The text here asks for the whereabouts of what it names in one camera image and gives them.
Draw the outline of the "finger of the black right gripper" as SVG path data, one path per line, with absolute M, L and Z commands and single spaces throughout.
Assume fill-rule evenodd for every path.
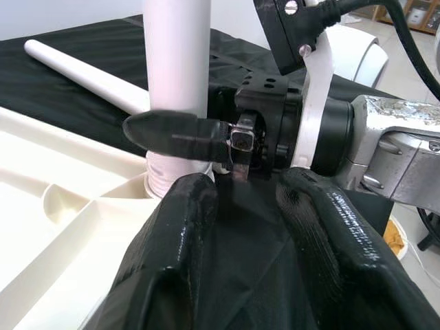
M 179 111 L 150 110 L 128 117 L 122 128 L 132 143 L 153 153 L 203 162 L 230 160 L 227 122 Z

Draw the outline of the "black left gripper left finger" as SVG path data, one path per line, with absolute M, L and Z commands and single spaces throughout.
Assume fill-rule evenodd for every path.
M 179 178 L 130 242 L 86 329 L 192 329 L 204 242 L 219 196 L 207 175 Z

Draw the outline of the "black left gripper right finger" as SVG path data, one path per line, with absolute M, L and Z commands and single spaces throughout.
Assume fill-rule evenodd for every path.
M 397 257 L 329 178 L 285 170 L 278 207 L 319 329 L 439 328 Z

